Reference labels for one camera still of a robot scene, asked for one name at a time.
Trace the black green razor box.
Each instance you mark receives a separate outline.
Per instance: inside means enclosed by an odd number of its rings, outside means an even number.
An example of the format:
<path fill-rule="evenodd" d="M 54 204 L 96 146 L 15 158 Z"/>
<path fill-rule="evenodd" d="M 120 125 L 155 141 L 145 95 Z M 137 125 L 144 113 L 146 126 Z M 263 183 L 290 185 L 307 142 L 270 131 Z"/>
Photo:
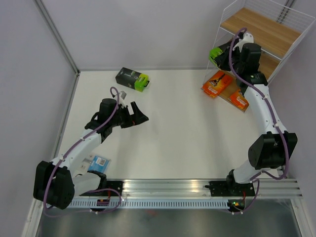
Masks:
<path fill-rule="evenodd" d="M 228 41 L 209 52 L 209 60 L 219 69 L 229 71 L 229 49 L 232 41 Z"/>
<path fill-rule="evenodd" d="M 115 76 L 116 82 L 120 85 L 143 92 L 150 83 L 149 76 L 135 70 L 122 67 Z"/>

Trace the orange razor box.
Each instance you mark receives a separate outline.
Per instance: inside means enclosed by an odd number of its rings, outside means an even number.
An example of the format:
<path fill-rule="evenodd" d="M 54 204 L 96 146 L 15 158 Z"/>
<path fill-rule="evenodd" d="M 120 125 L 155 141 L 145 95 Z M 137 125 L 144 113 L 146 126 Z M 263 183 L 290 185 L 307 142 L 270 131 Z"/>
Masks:
<path fill-rule="evenodd" d="M 229 96 L 229 100 L 242 111 L 245 111 L 249 106 L 248 101 L 245 99 L 240 89 L 237 89 L 234 93 L 232 93 Z"/>
<path fill-rule="evenodd" d="M 233 81 L 233 77 L 218 70 L 202 85 L 201 90 L 208 96 L 215 98 L 220 95 Z"/>

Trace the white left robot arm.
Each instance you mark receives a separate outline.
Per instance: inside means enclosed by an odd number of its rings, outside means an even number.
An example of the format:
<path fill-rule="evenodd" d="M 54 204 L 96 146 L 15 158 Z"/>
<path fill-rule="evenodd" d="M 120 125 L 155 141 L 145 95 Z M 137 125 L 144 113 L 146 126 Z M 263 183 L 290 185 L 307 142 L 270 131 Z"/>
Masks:
<path fill-rule="evenodd" d="M 115 99 L 106 98 L 100 103 L 91 120 L 84 127 L 82 137 L 69 151 L 52 161 L 41 161 L 36 167 L 33 197 L 42 202 L 65 209 L 74 197 L 93 191 L 101 196 L 107 192 L 107 177 L 100 171 L 88 171 L 84 175 L 75 172 L 88 155 L 112 133 L 113 128 L 129 128 L 147 122 L 135 102 L 128 106 Z"/>

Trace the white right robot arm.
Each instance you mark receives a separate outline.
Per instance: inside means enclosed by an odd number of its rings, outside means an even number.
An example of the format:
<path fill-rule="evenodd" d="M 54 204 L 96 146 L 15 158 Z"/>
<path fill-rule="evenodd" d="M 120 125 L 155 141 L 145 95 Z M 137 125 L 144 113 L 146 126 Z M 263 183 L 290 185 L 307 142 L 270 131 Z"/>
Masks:
<path fill-rule="evenodd" d="M 237 78 L 242 95 L 252 109 L 261 135 L 249 147 L 248 159 L 229 172 L 225 188 L 231 195 L 242 191 L 261 174 L 275 180 L 287 176 L 289 160 L 298 142 L 280 121 L 273 106 L 268 82 L 259 71 L 261 47 L 255 43 L 233 43 L 220 46 L 223 52 L 215 58 L 220 69 L 231 71 Z"/>

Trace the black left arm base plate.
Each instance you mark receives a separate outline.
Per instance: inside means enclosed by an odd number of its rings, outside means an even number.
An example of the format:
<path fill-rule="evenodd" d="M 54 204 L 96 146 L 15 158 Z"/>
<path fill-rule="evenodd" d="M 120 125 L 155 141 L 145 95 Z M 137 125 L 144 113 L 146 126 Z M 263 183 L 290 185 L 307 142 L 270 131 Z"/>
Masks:
<path fill-rule="evenodd" d="M 102 184 L 100 184 L 98 186 L 97 190 L 113 189 L 121 195 L 122 190 L 123 190 L 123 184 L 124 184 L 124 182 L 121 180 L 118 180 L 118 181 L 107 180 L 107 181 L 104 181 Z M 114 191 L 106 190 L 106 191 L 98 191 L 95 193 L 86 192 L 86 193 L 81 194 L 80 196 L 82 196 L 82 197 L 108 197 L 108 196 L 117 197 L 118 194 L 115 193 Z"/>

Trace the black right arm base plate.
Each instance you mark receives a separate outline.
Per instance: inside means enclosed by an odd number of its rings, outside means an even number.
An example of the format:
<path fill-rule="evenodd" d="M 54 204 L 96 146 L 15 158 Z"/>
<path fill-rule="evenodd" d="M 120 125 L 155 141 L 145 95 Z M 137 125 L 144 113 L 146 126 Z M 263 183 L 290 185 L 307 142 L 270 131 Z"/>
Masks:
<path fill-rule="evenodd" d="M 210 181 L 205 188 L 210 190 L 212 197 L 254 197 L 255 191 L 253 184 L 233 184 L 229 185 L 226 181 Z"/>

